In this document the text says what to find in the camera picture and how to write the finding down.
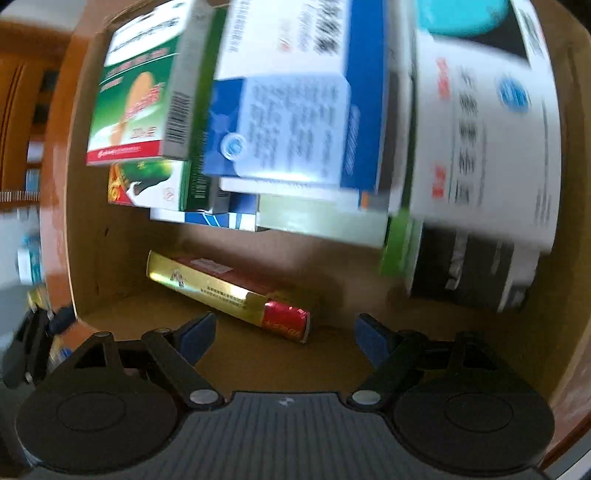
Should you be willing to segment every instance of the red stripe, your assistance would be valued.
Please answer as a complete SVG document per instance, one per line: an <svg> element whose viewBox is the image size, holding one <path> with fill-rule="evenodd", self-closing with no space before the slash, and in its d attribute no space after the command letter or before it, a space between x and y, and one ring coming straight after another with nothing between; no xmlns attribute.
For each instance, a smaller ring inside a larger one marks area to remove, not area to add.
<svg viewBox="0 0 591 480"><path fill-rule="evenodd" d="M86 164L113 163L121 159L150 158L160 156L161 140L130 143L116 147L100 148L86 154Z"/></svg>

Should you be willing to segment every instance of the cardboard box wall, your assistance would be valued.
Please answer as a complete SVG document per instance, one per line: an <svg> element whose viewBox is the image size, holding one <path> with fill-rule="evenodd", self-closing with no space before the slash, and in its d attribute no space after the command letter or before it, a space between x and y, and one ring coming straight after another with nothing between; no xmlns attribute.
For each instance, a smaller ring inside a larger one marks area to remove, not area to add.
<svg viewBox="0 0 591 480"><path fill-rule="evenodd" d="M147 210L108 205L107 171L86 168L84 158L109 32L156 5L131 3L89 2L62 67L78 70L83 62L82 71L76 82L60 76L56 90L65 96L66 89L76 88L71 122L53 128L63 129L68 139L60 146L67 162L64 248L81 319L120 339L180 325L204 307L152 285L144 276L148 251L214 254L244 268L262 267L292 282L304 281L329 298L327 315L316 320L307 346L222 316L216 344L198 369L225 394L353 389L371 370L350 332L355 316L367 312L392 329L413 328L437 339L451 339L458 330L484 331L492 347L551 401L556 442L582 421L591 410L591 368L586 367L591 367L591 151L586 144L591 138L591 38L566 9L554 0L534 2L553 60L563 126L556 243L540 263L525 310L496 315L407 300L401 284L378 276L380 252L373 249L283 232L150 222Z"/></svg>

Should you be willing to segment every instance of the stack of boxes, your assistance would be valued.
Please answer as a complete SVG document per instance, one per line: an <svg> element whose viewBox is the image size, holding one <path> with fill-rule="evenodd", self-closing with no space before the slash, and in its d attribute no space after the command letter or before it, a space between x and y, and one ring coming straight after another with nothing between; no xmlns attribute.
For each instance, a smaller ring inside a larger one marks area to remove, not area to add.
<svg viewBox="0 0 591 480"><path fill-rule="evenodd" d="M556 231L550 59L529 0L450 2L160 5L113 35L87 164L154 220L383 247L411 295L518 307Z"/></svg>

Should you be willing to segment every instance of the black tool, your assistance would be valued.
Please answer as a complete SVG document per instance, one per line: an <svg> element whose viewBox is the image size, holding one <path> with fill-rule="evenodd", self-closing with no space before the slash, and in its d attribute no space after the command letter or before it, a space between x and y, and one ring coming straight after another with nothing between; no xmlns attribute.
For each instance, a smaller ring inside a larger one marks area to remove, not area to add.
<svg viewBox="0 0 591 480"><path fill-rule="evenodd" d="M376 367L335 393L222 396L179 353L215 332L115 342L96 333L39 385L17 417L27 479L543 479L553 434L544 400L477 336L432 342L357 319Z"/></svg>

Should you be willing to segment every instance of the blue seal sticker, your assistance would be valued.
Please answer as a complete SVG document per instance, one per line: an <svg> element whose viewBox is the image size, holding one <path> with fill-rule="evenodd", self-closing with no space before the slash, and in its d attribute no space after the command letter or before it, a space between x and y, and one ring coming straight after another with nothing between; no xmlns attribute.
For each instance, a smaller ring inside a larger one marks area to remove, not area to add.
<svg viewBox="0 0 591 480"><path fill-rule="evenodd" d="M530 109L527 91L513 78L506 77L499 82L499 97L512 112L526 113Z"/></svg>
<svg viewBox="0 0 591 480"><path fill-rule="evenodd" d="M246 151L246 139L237 133L228 134L222 139L220 150L228 160L240 160Z"/></svg>

